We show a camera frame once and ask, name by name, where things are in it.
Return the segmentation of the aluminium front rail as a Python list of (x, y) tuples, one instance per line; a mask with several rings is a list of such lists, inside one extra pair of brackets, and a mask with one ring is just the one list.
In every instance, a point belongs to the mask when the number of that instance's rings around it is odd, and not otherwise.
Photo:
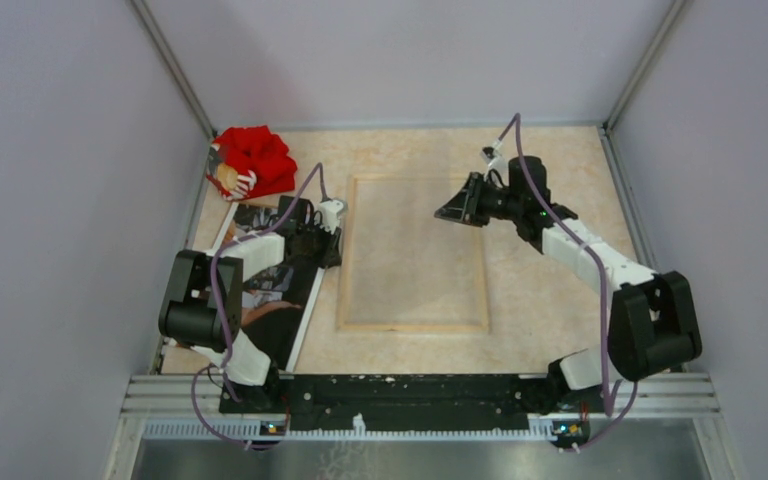
[(608, 418), (595, 388), (552, 395), (533, 374), (283, 374), (228, 390), (216, 379), (137, 375), (126, 389), (105, 477), (127, 479), (149, 438), (281, 441), (593, 442), (573, 426)]

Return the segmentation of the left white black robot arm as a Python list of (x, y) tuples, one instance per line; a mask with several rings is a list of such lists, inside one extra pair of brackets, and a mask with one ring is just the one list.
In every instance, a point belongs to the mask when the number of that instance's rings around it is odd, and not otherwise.
[(223, 413), (277, 413), (327, 269), (342, 262), (346, 201), (281, 197), (230, 210), (212, 249), (180, 251), (160, 333), (204, 357)]

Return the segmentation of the large glossy photo print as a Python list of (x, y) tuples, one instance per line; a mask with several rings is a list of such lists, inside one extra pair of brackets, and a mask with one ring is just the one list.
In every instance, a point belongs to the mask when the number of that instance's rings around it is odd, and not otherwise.
[[(276, 207), (239, 204), (232, 206), (217, 234), (214, 254), (221, 246), (254, 230), (274, 223), (281, 214)], [(251, 342), (268, 355), (280, 370), (294, 370), (325, 270), (311, 255), (301, 252), (306, 247), (290, 245), (291, 253), (282, 262), (261, 269), (243, 284), (240, 296), (241, 327)]]

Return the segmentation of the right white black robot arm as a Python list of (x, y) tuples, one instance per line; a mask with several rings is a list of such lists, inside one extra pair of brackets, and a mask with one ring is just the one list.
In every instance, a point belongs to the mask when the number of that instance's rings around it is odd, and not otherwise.
[(699, 358), (703, 343), (689, 280), (658, 273), (619, 253), (568, 207), (551, 199), (547, 170), (535, 156), (512, 158), (507, 182), (489, 164), (472, 172), (435, 218), (484, 227), (511, 222), (536, 251), (568, 268), (599, 296), (597, 346), (548, 366), (535, 410), (572, 412), (598, 391), (612, 398), (622, 381), (636, 382)]

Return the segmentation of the red cloth toy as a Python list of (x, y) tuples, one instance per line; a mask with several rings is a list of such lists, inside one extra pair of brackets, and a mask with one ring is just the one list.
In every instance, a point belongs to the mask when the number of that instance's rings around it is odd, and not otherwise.
[(230, 127), (208, 151), (206, 178), (226, 201), (239, 202), (296, 188), (297, 163), (268, 126)]

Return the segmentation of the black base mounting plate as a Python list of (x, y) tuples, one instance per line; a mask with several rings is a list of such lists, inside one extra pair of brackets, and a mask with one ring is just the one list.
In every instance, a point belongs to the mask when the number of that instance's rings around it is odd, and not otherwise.
[(553, 376), (518, 374), (279, 374), (262, 386), (223, 388), (222, 414), (283, 414), (293, 432), (524, 430), (530, 416), (603, 412), (594, 387), (572, 391)]

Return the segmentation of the wooden picture frame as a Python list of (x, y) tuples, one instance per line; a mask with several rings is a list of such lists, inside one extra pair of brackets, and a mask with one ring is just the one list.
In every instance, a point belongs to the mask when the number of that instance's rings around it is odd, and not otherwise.
[(435, 218), (457, 176), (358, 174), (349, 181), (337, 327), (351, 332), (486, 333), (479, 229)]

